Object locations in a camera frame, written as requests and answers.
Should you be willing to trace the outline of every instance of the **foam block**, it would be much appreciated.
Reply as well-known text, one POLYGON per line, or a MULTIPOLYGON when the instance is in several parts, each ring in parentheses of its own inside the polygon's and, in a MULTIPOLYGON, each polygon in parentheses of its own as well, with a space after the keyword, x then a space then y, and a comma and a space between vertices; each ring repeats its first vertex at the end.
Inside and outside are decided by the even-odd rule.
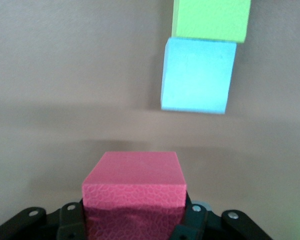
POLYGON ((237 44, 169 38, 165 46, 161 109, 224 114, 237 44))
POLYGON ((167 240, 186 188, 175 152, 106 152, 82 184, 88 239, 167 240))
POLYGON ((174 0, 172 36, 243 43, 251 0, 174 0))

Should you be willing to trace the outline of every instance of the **textured pink surface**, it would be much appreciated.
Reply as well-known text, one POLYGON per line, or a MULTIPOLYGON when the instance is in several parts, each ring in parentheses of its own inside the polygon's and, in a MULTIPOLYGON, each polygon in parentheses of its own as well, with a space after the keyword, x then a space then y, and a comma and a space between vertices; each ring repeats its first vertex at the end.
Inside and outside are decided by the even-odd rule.
POLYGON ((167 240, 184 214, 175 152, 106 152, 82 184, 90 240, 167 240))

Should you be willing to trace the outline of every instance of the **stacked blocks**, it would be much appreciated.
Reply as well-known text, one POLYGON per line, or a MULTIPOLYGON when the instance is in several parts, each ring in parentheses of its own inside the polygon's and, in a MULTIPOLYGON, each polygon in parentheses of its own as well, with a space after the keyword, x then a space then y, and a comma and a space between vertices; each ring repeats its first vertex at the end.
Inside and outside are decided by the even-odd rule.
POLYGON ((165 47, 161 108, 224 114, 237 43, 251 0, 175 0, 165 47))
POLYGON ((175 152, 106 152, 82 184, 89 240, 167 240, 186 182, 175 152))

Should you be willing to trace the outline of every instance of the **top face of pink block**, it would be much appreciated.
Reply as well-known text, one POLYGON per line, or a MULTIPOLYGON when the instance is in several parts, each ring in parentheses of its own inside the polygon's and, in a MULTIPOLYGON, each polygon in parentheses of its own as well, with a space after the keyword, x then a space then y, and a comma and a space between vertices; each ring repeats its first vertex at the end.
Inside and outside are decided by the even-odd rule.
POLYGON ((186 185, 175 152, 106 152, 83 184, 186 185))

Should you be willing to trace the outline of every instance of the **silver screw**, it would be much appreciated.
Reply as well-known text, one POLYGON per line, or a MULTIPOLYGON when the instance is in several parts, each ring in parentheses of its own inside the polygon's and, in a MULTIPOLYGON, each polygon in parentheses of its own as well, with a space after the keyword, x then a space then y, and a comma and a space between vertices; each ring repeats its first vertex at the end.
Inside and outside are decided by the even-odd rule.
POLYGON ((192 210, 195 211, 195 212, 200 212, 201 211, 201 207, 198 206, 198 205, 193 205, 192 206, 192 210))
POLYGON ((228 213, 228 216, 229 216, 229 218, 231 218, 231 219, 238 219, 238 218, 239 218, 238 214, 236 214, 236 213, 233 212, 233 211, 229 212, 229 213, 228 213))
POLYGON ((66 209, 67 210, 73 210, 73 209, 75 209, 76 208, 76 206, 75 205, 69 205, 66 209))
POLYGON ((33 217, 33 216, 37 215, 38 213, 39 213, 39 212, 38 212, 37 210, 31 211, 31 212, 29 213, 29 217, 33 217))

